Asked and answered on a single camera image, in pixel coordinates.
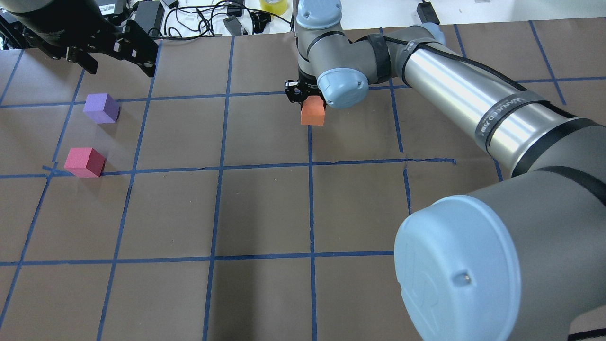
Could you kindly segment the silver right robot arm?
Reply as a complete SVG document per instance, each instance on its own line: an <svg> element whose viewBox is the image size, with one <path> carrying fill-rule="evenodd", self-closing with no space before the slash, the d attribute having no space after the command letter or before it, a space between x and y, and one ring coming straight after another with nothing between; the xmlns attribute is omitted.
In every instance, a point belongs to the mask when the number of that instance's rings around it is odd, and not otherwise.
<svg viewBox="0 0 606 341"><path fill-rule="evenodd" d="M399 77L508 180L411 214L394 243L407 313L425 341L581 341L573 320L605 304L603 125L552 105L502 73L449 50L433 22L351 42L339 0L297 0L299 79L285 92L349 108L370 84Z"/></svg>

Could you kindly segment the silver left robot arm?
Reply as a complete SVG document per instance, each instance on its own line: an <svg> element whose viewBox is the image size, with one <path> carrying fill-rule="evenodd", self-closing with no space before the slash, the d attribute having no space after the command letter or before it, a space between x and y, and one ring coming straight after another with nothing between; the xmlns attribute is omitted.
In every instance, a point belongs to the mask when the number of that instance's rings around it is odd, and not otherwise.
<svg viewBox="0 0 606 341"><path fill-rule="evenodd" d="M153 77L158 44L136 21L103 17L93 0L3 0L3 9L25 27L24 39L54 60L78 64L95 75L94 53L135 64Z"/></svg>

